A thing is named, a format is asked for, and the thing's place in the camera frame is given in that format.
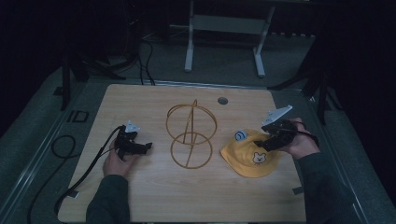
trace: dark background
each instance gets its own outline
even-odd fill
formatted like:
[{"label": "dark background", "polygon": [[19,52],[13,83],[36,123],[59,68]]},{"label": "dark background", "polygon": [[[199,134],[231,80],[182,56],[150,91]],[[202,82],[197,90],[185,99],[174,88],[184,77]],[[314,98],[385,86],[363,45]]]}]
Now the dark background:
[{"label": "dark background", "polygon": [[[251,8],[228,2],[227,11],[217,12],[262,17]],[[308,66],[329,66],[330,85],[395,204],[396,7],[391,0],[341,3],[340,7],[280,4],[270,31],[317,36],[306,57]],[[201,4],[212,6],[213,1]],[[45,78],[61,66],[62,57],[71,48],[105,62],[109,53],[125,53],[114,45],[116,39],[136,42],[127,35],[127,30],[135,27],[127,27],[125,20],[143,22],[166,39],[170,23],[188,23],[188,8],[189,2],[183,0],[1,1],[0,134],[21,113]]]}]

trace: cartoon face print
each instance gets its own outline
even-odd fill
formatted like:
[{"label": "cartoon face print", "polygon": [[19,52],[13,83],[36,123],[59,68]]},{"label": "cartoon face print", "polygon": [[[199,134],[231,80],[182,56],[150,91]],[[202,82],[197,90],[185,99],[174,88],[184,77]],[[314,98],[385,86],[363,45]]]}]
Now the cartoon face print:
[{"label": "cartoon face print", "polygon": [[255,152],[253,157],[254,163],[256,163],[257,165],[264,163],[266,160],[265,156],[266,156],[265,153],[260,154],[258,152]]}]

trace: sleeve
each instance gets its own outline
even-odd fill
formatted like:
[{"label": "sleeve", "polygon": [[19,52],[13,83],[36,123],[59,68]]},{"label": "sleeve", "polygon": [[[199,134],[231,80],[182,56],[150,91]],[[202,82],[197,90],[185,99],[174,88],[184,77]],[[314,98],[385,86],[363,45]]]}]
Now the sleeve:
[{"label": "sleeve", "polygon": [[105,176],[88,205],[86,223],[130,223],[128,181],[120,175]]},{"label": "sleeve", "polygon": [[354,194],[333,173],[322,153],[298,160],[304,181],[306,223],[360,223]]}]

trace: gray floor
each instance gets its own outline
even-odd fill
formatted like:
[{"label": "gray floor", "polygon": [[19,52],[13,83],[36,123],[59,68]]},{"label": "gray floor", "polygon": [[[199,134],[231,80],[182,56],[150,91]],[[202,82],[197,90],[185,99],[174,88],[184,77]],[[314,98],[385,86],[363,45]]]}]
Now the gray floor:
[{"label": "gray floor", "polygon": [[[313,37],[270,35],[262,53],[266,77],[256,75],[252,49],[247,46],[217,46],[197,38],[192,71],[184,72],[186,41],[177,34],[170,42],[158,41],[155,35],[146,38],[153,46],[149,71],[157,85],[219,86],[265,89],[292,77]],[[149,56],[149,45],[141,48],[142,60]],[[95,76],[88,83],[72,82],[72,102],[61,112],[62,99],[52,95],[62,85],[61,70],[48,77],[28,106],[0,140],[1,192],[0,223],[26,223],[28,209],[40,187],[63,160],[50,152],[57,136],[72,134],[76,138],[75,153],[85,144],[101,98],[111,83],[139,84],[138,66],[119,71],[126,81]],[[299,90],[304,81],[283,91],[273,91],[276,106],[294,105],[289,117],[301,117],[322,143],[340,179],[355,192],[356,210],[363,223],[394,223],[396,211],[368,161],[361,142],[344,112],[329,102],[326,126],[315,116],[315,98],[303,97]],[[89,113],[86,122],[69,120],[71,113]],[[62,139],[55,147],[59,154],[71,150],[70,141]],[[32,210],[33,223],[61,223],[53,213],[53,205],[69,184],[78,159],[71,159],[56,173],[37,197]]]}]

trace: gold wire frame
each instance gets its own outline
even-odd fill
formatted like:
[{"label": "gold wire frame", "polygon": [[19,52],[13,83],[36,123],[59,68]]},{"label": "gold wire frame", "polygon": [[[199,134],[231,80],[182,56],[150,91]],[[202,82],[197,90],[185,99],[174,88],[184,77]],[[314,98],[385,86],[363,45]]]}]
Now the gold wire frame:
[{"label": "gold wire frame", "polygon": [[[191,108],[190,109],[190,114],[189,114],[189,116],[187,118],[187,122],[186,122],[186,127],[184,129],[184,133],[181,133],[178,136],[174,136],[174,135],[171,134],[171,132],[169,130],[168,121],[169,121],[169,118],[171,117],[171,115],[175,111],[177,111],[178,109],[180,109],[182,107],[190,107]],[[197,132],[194,131],[194,110],[195,109],[200,109],[200,110],[204,111],[210,118],[213,119],[213,121],[215,123],[215,129],[214,129],[213,133],[209,137],[206,137],[203,134],[197,133]],[[205,166],[210,161],[210,159],[212,157],[212,154],[213,154],[213,147],[212,147],[212,144],[210,143],[210,139],[215,135],[217,129],[218,129],[218,122],[216,120],[215,115],[213,115],[213,113],[210,112],[208,109],[206,109],[206,108],[204,108],[202,106],[199,106],[197,100],[194,100],[192,105],[175,105],[175,106],[173,106],[172,108],[169,109],[167,117],[166,117],[166,131],[168,131],[169,135],[174,139],[174,141],[172,142],[172,145],[171,145],[172,159],[175,161],[176,164],[178,164],[179,166],[181,166],[183,168],[186,168],[186,169],[198,169],[198,168],[201,168],[201,167]],[[187,135],[191,136],[191,141],[189,143],[186,142]],[[203,137],[204,140],[201,141],[201,142],[196,142],[196,139],[197,139],[198,135]],[[174,155],[174,144],[175,144],[175,142],[179,142],[180,144],[190,146],[190,154],[189,154],[189,157],[187,159],[186,164],[180,163],[175,158],[175,155]],[[191,158],[191,154],[192,154],[192,150],[193,150],[194,146],[200,145],[200,144],[205,143],[205,142],[207,142],[210,145],[210,155],[209,155],[208,159],[201,165],[189,166],[189,162],[190,162],[190,158]]]}]

